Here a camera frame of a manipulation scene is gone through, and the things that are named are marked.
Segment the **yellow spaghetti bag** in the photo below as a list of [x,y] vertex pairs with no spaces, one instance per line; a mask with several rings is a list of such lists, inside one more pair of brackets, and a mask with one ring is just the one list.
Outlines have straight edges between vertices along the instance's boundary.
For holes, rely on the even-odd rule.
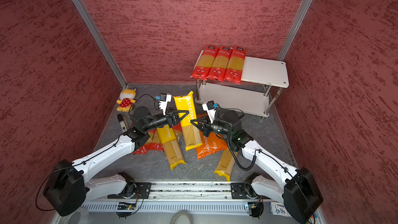
[[230,181],[234,166],[235,160],[231,152],[228,149],[225,149],[222,152],[214,173],[220,177],[224,177],[227,181]]
[[180,122],[186,151],[200,147],[202,145],[200,131],[190,122],[191,120],[197,119],[193,91],[190,91],[187,95],[174,96],[173,98],[177,110],[189,111],[188,115]]
[[178,124],[172,128],[170,128],[168,125],[165,125],[162,128],[157,128],[157,133],[168,159],[171,171],[176,166],[185,164],[179,145],[179,138],[182,136],[181,125]]

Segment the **red spaghetti bag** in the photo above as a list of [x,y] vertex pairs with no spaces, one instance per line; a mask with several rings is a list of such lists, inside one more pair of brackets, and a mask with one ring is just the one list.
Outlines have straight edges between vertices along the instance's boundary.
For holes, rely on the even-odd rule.
[[206,76],[207,80],[215,80],[218,82],[222,82],[224,80],[231,54],[232,48],[225,46],[220,47],[210,71]]
[[218,51],[219,47],[207,45],[200,55],[191,77],[194,79],[205,80],[210,72]]
[[246,49],[237,46],[233,47],[231,57],[227,66],[224,80],[236,84],[241,83],[244,63],[246,58]]

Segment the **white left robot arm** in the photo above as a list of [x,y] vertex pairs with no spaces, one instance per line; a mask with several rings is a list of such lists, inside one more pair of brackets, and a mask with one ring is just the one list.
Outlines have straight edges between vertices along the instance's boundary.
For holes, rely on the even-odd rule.
[[157,115],[140,106],[130,116],[131,127],[107,146],[69,162],[58,162],[49,175],[43,195],[60,216],[67,216],[84,203],[105,196],[138,198],[135,180],[127,173],[96,179],[95,175],[116,160],[141,148],[150,138],[149,132],[164,126],[178,125],[188,110],[169,110]]

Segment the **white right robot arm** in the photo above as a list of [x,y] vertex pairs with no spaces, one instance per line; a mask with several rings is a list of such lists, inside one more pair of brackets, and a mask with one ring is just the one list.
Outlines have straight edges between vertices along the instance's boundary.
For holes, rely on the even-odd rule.
[[192,119],[191,124],[204,136],[221,135],[239,168],[261,168],[270,179],[254,174],[249,183],[258,196],[268,197],[284,205],[287,212],[301,224],[314,224],[313,215],[324,199],[311,173],[305,167],[291,166],[264,149],[241,126],[241,116],[234,110],[220,107],[208,111],[207,117]]

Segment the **white two-tier metal shelf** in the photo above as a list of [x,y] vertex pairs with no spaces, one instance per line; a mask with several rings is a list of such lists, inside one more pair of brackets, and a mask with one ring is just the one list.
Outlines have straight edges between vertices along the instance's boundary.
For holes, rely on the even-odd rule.
[[243,89],[242,84],[197,80],[195,102],[214,101],[222,108],[236,108],[247,114],[268,117],[282,90],[289,87],[287,65],[283,61],[246,57],[241,82],[265,89],[262,92]]

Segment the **orange macaroni bag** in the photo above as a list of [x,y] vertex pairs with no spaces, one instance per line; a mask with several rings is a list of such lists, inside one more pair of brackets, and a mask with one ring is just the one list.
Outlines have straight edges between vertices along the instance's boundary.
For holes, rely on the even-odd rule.
[[200,131],[202,145],[196,148],[197,159],[203,159],[209,155],[215,154],[219,151],[228,149],[227,143],[216,136],[215,133],[210,133],[209,137],[203,135]]

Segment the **grey marker pen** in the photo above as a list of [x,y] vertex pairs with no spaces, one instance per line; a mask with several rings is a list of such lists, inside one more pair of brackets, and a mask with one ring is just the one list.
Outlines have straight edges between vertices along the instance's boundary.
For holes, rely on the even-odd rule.
[[128,125],[127,125],[127,122],[126,122],[126,119],[124,118],[124,116],[121,114],[118,114],[117,119],[122,128],[122,132],[126,132],[128,130]]

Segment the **red macaroni bag left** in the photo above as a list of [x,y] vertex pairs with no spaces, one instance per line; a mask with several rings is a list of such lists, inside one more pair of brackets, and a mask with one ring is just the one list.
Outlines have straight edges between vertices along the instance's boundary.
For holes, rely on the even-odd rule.
[[[180,137],[182,136],[182,128],[181,124],[179,123],[178,125],[172,127],[174,134],[176,136],[176,140],[179,141]],[[150,139],[142,146],[139,148],[137,151],[132,152],[132,154],[146,154],[150,150],[158,150],[158,151],[164,151],[162,143],[160,141],[158,132],[156,129],[149,131]]]

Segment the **yellow plush toy red dress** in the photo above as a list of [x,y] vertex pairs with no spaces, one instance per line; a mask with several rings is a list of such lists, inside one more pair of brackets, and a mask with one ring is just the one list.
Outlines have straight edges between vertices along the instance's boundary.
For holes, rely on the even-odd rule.
[[135,97],[136,97],[136,89],[124,89],[121,91],[119,95],[119,99],[117,100],[117,104],[119,105],[117,107],[117,111],[119,112],[129,112],[133,104],[135,103]]

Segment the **blue white box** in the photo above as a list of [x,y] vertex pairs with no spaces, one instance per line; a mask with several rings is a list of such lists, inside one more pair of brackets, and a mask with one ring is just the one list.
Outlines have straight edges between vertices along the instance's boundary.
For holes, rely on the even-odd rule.
[[269,203],[269,211],[271,215],[283,216],[283,217],[292,217],[284,205],[278,202],[270,202]]

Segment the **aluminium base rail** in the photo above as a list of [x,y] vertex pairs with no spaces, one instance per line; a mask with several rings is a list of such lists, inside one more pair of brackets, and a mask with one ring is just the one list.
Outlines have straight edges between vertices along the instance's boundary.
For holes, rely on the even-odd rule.
[[88,220],[89,212],[111,212],[122,218],[135,213],[212,213],[219,215],[243,215],[259,218],[269,211],[269,203],[276,202],[265,196],[258,196],[244,182],[197,181],[136,182],[138,198],[125,199],[105,196],[84,203],[74,211],[81,214],[82,221]]

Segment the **left aluminium corner post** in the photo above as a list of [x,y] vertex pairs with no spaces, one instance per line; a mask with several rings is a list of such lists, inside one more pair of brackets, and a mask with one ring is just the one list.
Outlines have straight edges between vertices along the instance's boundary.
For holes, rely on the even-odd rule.
[[85,6],[83,0],[72,0],[74,6],[76,7],[78,13],[80,14],[81,18],[83,19],[84,23],[86,24],[88,30],[90,31],[92,37],[94,38],[96,44],[98,45],[99,49],[101,50],[103,56],[105,57],[106,61],[108,62],[111,70],[113,71],[114,75],[116,76],[118,82],[122,86],[123,89],[127,88],[128,82],[125,79],[121,69],[117,65],[110,49],[108,48],[105,40],[103,39],[99,29],[97,28],[94,20],[92,19],[87,7]]

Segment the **aluminium corner post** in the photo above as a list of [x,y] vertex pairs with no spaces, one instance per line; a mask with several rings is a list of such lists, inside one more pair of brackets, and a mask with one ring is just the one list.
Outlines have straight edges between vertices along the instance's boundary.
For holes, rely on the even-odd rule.
[[287,34],[287,37],[282,45],[282,48],[279,52],[279,55],[277,57],[277,61],[284,61],[285,57],[294,41],[294,38],[296,34],[298,33],[300,26],[312,4],[313,0],[302,0],[300,3],[300,6],[297,10],[297,13],[294,17],[294,20],[292,22],[292,25],[289,29],[289,32]]
[[83,0],[72,0],[74,6],[76,7],[78,13],[80,14],[81,18],[83,19],[84,23],[86,24],[88,30],[90,31],[92,37],[94,38],[96,44],[98,45],[99,49],[101,50],[103,56],[105,57],[106,61],[108,62],[111,70],[113,71],[114,75],[116,76],[118,82],[122,86],[123,89],[127,88],[128,82],[125,79],[121,69],[117,65],[110,49],[108,48],[105,40],[103,39],[99,29],[97,28],[94,20],[92,19],[87,7],[85,6]]

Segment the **right aluminium corner post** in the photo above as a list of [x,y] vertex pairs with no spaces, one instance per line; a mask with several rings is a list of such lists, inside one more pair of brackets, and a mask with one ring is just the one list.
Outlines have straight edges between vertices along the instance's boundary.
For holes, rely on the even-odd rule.
[[294,41],[294,38],[296,34],[298,33],[300,26],[312,4],[313,0],[302,0],[300,3],[300,6],[297,10],[297,13],[294,17],[294,20],[292,22],[292,25],[289,29],[289,32],[287,34],[287,37],[282,45],[282,48],[279,52],[279,55],[277,57],[277,61],[284,61],[285,57]]

